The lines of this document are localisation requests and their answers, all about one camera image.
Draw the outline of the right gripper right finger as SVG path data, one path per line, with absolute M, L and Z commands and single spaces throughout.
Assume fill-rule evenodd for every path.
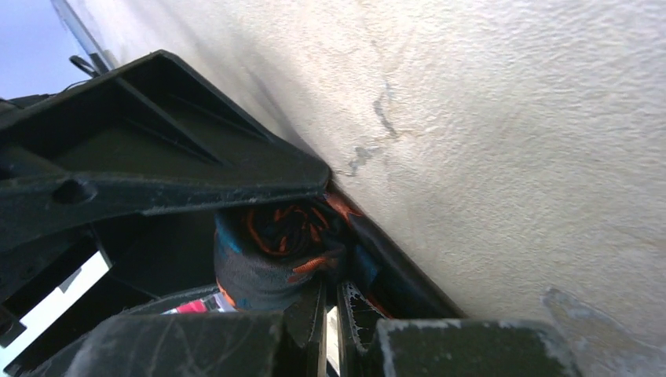
M 566 341 L 532 320 L 387 319 L 338 287 L 342 376 L 580 376 Z

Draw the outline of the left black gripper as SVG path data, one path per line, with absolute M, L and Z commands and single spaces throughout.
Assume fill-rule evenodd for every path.
M 11 375 L 35 370 L 109 317 L 214 282 L 212 212 L 101 221 L 112 216 L 112 173 L 98 138 L 111 127 L 109 93 L 1 102 L 2 343 L 93 254 L 110 267 L 5 367 Z

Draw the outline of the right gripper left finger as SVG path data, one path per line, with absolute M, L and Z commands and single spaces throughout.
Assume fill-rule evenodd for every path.
M 324 376 L 326 287 L 307 284 L 283 312 L 168 314 L 205 287 L 98 324 L 33 376 Z

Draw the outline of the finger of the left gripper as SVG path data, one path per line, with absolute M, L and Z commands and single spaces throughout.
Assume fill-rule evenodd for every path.
M 160 50 L 1 103 L 1 247 L 130 214 L 320 195 L 328 165 Z

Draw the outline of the dark orange floral tie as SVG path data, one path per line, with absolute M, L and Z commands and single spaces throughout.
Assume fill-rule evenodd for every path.
M 237 310 L 284 310 L 314 279 L 350 282 L 384 316 L 463 311 L 365 214 L 337 192 L 225 208 L 214 216 L 214 271 Z

